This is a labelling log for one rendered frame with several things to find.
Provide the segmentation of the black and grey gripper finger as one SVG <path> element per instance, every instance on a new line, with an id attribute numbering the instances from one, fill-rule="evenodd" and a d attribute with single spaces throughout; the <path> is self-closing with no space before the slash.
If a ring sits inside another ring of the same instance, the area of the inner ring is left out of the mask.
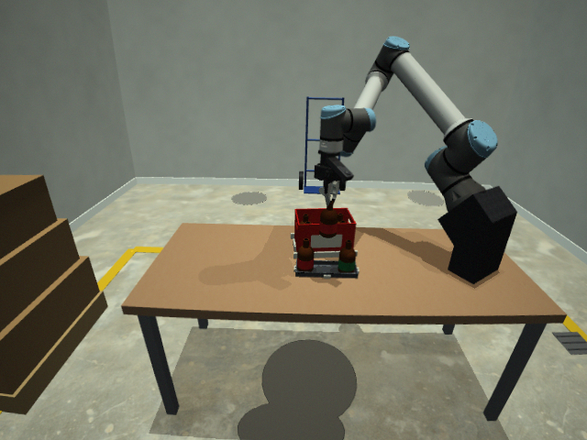
<path id="1" fill-rule="evenodd" d="M 328 175 L 325 177 L 325 179 L 323 181 L 323 187 L 319 188 L 319 192 L 325 196 L 327 206 L 329 206 L 329 204 L 331 202 L 330 201 L 330 197 L 331 197 L 330 192 L 332 189 L 332 185 L 330 184 L 330 181 L 328 179 Z"/>
<path id="2" fill-rule="evenodd" d="M 341 185 L 341 181 L 342 181 L 342 179 L 339 178 L 337 181 L 333 181 L 332 183 L 330 183 L 332 185 L 331 194 L 333 194 L 333 197 L 332 197 L 333 202 L 335 202 L 335 200 L 337 198 L 338 191 L 339 191 L 340 185 Z"/>

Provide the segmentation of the dark red crate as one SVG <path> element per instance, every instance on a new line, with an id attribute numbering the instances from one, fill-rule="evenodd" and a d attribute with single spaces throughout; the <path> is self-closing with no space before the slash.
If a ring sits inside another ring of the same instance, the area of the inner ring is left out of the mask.
<path id="1" fill-rule="evenodd" d="M 294 239 L 296 252 L 303 245 L 304 238 L 309 238 L 309 246 L 314 252 L 319 251 L 340 251 L 346 246 L 346 240 L 352 241 L 354 247 L 355 230 L 349 215 L 342 208 L 333 208 L 338 214 L 343 214 L 346 224 L 338 224 L 337 235 L 331 238 L 322 237 L 319 234 L 320 215 L 326 208 L 295 209 L 294 210 Z M 304 214 L 308 214 L 308 221 L 312 224 L 300 225 Z M 350 221 L 350 223 L 349 223 Z"/>

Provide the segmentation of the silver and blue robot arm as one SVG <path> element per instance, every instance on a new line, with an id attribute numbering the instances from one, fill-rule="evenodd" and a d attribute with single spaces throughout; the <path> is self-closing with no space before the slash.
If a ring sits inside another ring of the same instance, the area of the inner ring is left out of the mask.
<path id="1" fill-rule="evenodd" d="M 427 158 L 425 168 L 444 196 L 449 212 L 471 195 L 486 190 L 469 172 L 495 151 L 498 140 L 489 125 L 463 116 L 414 59 L 409 48 L 410 44 L 403 38 L 386 39 L 354 108 L 346 109 L 344 105 L 322 108 L 319 149 L 326 153 L 340 152 L 342 157 L 354 152 L 365 133 L 376 126 L 372 110 L 394 71 L 444 134 L 443 142 L 447 146 L 434 151 Z"/>

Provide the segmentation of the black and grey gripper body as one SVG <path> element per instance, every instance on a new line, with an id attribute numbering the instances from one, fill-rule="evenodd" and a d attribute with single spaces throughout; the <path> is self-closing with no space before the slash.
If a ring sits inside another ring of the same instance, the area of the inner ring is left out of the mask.
<path id="1" fill-rule="evenodd" d="M 332 183 L 333 181 L 336 182 L 340 177 L 328 166 L 327 159 L 328 158 L 335 158 L 336 156 L 339 156 L 340 152 L 339 153 L 326 153 L 324 151 L 319 150 L 318 154 L 321 154 L 320 163 L 315 165 L 314 178 L 316 178 L 320 181 L 323 181 L 325 179 L 325 177 L 329 174 L 328 179 L 329 179 L 330 183 Z M 328 156 L 325 156 L 325 155 L 328 155 Z"/>

